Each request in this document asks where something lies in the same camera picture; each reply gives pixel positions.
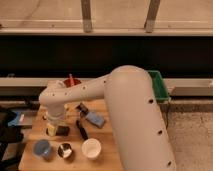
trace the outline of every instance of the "white cup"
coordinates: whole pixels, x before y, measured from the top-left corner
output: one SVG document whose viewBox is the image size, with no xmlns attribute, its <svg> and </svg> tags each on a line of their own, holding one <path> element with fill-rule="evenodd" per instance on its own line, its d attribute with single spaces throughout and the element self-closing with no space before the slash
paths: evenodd
<svg viewBox="0 0 213 171">
<path fill-rule="evenodd" d="M 81 149 L 84 156 L 90 160 L 95 160 L 100 155 L 101 143 L 97 139 L 90 138 L 84 141 Z"/>
</svg>

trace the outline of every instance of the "small bowl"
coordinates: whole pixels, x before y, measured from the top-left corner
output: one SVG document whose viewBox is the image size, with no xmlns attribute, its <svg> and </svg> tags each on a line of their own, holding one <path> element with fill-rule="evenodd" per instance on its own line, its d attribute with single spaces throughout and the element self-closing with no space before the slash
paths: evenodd
<svg viewBox="0 0 213 171">
<path fill-rule="evenodd" d="M 58 147 L 58 155 L 63 159 L 70 157 L 72 152 L 73 150 L 69 143 L 63 143 Z"/>
</svg>

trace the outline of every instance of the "wooden table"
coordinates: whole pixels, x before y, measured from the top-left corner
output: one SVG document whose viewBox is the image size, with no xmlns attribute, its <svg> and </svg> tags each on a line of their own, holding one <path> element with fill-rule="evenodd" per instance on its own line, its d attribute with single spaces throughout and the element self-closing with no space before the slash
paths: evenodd
<svg viewBox="0 0 213 171">
<path fill-rule="evenodd" d="M 88 121 L 83 120 L 83 126 L 87 130 L 89 138 L 96 138 L 102 144 L 102 151 L 100 157 L 95 161 L 90 161 L 83 156 L 81 152 L 81 145 L 83 139 L 75 125 L 77 112 L 75 107 L 79 102 L 68 104 L 67 123 L 70 126 L 70 134 L 67 137 L 47 136 L 46 121 L 42 119 L 45 115 L 45 108 L 40 107 L 36 120 L 34 122 L 32 131 L 29 135 L 20 165 L 20 171 L 121 171 L 123 170 L 118 154 L 118 150 L 112 135 L 112 128 L 109 122 L 109 117 L 104 100 L 95 100 L 83 102 L 90 110 L 96 111 L 104 116 L 106 123 L 102 129 L 91 125 Z M 42 158 L 36 157 L 33 152 L 33 145 L 39 139 L 48 139 L 53 147 L 52 156 L 47 161 Z M 60 158 L 57 154 L 58 146 L 63 142 L 69 142 L 74 149 L 74 155 L 69 160 Z"/>
</svg>

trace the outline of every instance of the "green tray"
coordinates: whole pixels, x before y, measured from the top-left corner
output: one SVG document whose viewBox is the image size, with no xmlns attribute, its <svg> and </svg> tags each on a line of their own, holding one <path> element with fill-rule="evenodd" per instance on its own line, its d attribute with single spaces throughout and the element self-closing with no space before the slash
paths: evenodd
<svg viewBox="0 0 213 171">
<path fill-rule="evenodd" d="M 148 70 L 148 73 L 152 77 L 153 89 L 157 102 L 162 103 L 164 101 L 169 101 L 170 97 L 160 72 L 155 70 Z"/>
</svg>

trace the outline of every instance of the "blue cup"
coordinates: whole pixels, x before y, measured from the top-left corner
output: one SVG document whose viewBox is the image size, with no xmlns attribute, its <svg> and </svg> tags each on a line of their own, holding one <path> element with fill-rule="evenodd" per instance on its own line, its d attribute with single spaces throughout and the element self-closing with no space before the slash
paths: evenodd
<svg viewBox="0 0 213 171">
<path fill-rule="evenodd" d="M 39 157 L 48 158 L 50 156 L 51 146 L 48 140 L 38 140 L 33 148 L 33 153 Z"/>
</svg>

